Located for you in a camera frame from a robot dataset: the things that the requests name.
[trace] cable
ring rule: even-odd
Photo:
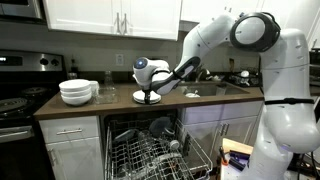
[[[316,177],[317,177],[316,179],[318,179],[318,178],[320,178],[320,175],[317,170],[316,163],[314,162],[313,152],[311,152],[311,161],[312,161],[313,170],[316,173]]]
[[[300,180],[300,170],[301,170],[301,164],[304,158],[304,154],[302,154],[300,161],[299,161],[299,168],[298,168],[298,176],[297,176],[297,180]]]

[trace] countertop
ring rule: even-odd
[[[263,94],[261,93],[259,88],[241,88],[242,90],[248,92],[247,94],[205,96],[199,98],[187,98],[181,93],[179,89],[174,89],[169,94],[162,96],[162,99],[159,103],[153,105],[144,105],[136,103],[132,98],[132,94],[135,91],[140,90],[136,84],[119,84],[116,85],[116,88],[119,94],[119,102],[99,105],[88,103],[80,107],[72,107],[66,105],[62,101],[60,93],[58,93],[45,105],[43,105],[34,114],[34,117],[39,121],[48,119],[145,112],[263,100]],[[310,88],[310,91],[312,95],[320,95],[320,87],[312,86]]]

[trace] wall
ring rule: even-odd
[[[180,61],[185,35],[180,32],[176,42],[48,31],[42,25],[0,22],[0,49],[61,54],[67,68],[73,57],[80,71],[132,71],[133,61],[140,56],[163,58],[174,67]],[[115,54],[124,54],[124,66],[115,65]],[[256,67],[258,63],[258,54],[242,52],[227,44],[211,51],[203,63],[210,71],[228,71],[229,57],[239,60],[238,68]]]

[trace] drawer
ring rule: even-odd
[[[262,101],[252,101],[233,104],[220,104],[186,108],[181,113],[185,125],[257,116],[262,107]]]
[[[98,117],[77,117],[40,121],[46,143],[98,137]]]

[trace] white bowl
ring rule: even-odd
[[[78,92],[65,92],[62,90],[60,92],[64,97],[80,97],[80,96],[88,95],[91,92],[91,87],[89,87],[86,90],[78,91]]]
[[[85,79],[73,79],[59,84],[60,90],[64,92],[79,92],[90,87],[90,81]]]
[[[85,104],[86,102],[88,102],[91,97],[92,97],[92,93],[90,92],[89,94],[85,95],[85,96],[81,96],[81,97],[65,97],[62,96],[62,100],[69,105],[73,105],[73,106],[80,106]]]

